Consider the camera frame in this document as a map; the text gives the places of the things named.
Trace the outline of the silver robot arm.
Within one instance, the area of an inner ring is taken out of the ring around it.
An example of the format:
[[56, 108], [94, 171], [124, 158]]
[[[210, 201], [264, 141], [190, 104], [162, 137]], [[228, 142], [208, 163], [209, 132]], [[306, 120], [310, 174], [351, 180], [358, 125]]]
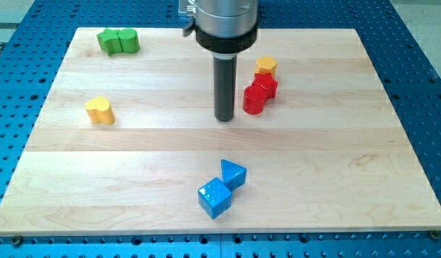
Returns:
[[258, 0], [196, 0], [185, 7], [191, 20], [183, 36], [213, 55], [214, 116], [233, 119], [237, 55], [253, 46], [258, 34]]

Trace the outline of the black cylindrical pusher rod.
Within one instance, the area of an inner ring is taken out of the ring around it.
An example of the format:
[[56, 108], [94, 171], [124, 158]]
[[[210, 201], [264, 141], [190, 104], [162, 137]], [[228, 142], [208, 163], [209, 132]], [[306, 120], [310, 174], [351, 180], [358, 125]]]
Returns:
[[215, 118], [232, 120], [236, 93], [236, 54], [213, 53]]

